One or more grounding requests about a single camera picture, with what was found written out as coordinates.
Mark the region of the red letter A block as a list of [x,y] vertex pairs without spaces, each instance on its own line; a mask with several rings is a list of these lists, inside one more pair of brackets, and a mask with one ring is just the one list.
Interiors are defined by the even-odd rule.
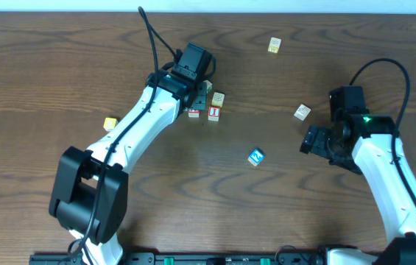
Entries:
[[189,109],[188,110],[188,117],[189,118],[199,118],[200,117],[200,110]]

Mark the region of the letter B picture block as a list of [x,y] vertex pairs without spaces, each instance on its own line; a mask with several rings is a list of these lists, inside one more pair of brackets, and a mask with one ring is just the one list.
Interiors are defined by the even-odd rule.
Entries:
[[214,107],[221,108],[224,104],[224,100],[225,100],[225,95],[223,93],[215,92],[212,97],[211,105]]

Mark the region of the red letter I block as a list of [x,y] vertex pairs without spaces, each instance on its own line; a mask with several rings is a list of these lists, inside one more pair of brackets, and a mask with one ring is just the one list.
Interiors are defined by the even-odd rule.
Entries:
[[210,106],[208,109],[208,120],[218,121],[220,117],[220,107]]

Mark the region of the blue number 2 block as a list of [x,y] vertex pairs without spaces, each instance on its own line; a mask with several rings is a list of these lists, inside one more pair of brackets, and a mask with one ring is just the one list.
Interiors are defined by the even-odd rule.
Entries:
[[260,149],[254,149],[248,156],[248,161],[253,165],[257,166],[264,159],[264,153]]

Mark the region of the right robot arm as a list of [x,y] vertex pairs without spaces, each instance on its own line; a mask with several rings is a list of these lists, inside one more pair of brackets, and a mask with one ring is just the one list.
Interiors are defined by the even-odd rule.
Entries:
[[325,247],[323,264],[416,264],[416,179],[389,116],[372,115],[360,86],[329,93],[332,128],[311,125],[300,146],[365,177],[384,223],[388,245],[377,255]]

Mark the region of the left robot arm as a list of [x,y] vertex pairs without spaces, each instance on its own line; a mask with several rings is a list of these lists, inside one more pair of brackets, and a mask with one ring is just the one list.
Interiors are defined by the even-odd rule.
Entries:
[[189,108],[203,109],[215,57],[190,43],[148,76],[141,98],[106,136],[86,150],[69,147],[60,157],[49,214],[75,240],[68,256],[84,264],[119,264],[117,231],[127,210],[128,180],[155,137]]

